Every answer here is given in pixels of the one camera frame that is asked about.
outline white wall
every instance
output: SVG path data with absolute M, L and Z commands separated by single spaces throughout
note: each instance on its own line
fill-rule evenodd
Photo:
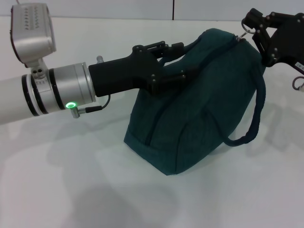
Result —
M 303 0 L 175 0 L 176 20 L 242 20 L 251 8 L 271 12 L 304 12 Z
M 172 0 L 19 0 L 45 2 L 56 17 L 172 19 Z M 10 15 L 15 0 L 0 0 L 0 16 Z

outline cable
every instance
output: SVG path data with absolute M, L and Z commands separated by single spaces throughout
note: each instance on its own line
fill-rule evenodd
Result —
M 97 112 L 100 110 L 103 110 L 105 107 L 108 106 L 111 100 L 111 95 L 109 95 L 107 102 L 105 103 L 104 106 L 94 106 L 94 107 L 87 107 L 85 108 L 85 113 L 92 113 L 92 112 Z
M 296 82 L 296 80 L 298 80 L 298 79 L 304 79 L 304 76 L 299 76 L 299 77 L 296 77 L 294 80 L 293 80 L 293 89 L 294 90 L 300 90 L 300 86 L 299 87 L 295 87 L 295 82 Z

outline teal bag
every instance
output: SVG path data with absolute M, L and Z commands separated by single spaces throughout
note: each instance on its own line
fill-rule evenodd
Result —
M 163 68 L 169 74 L 199 66 L 200 74 L 185 88 L 156 96 L 140 90 L 124 142 L 166 175 L 181 173 L 220 144 L 252 141 L 264 106 L 265 67 L 261 55 L 244 39 L 218 29 L 205 31 L 186 46 L 186 55 Z M 162 59 L 163 64 L 172 59 Z M 229 135 L 241 121 L 256 91 L 256 107 L 245 136 Z

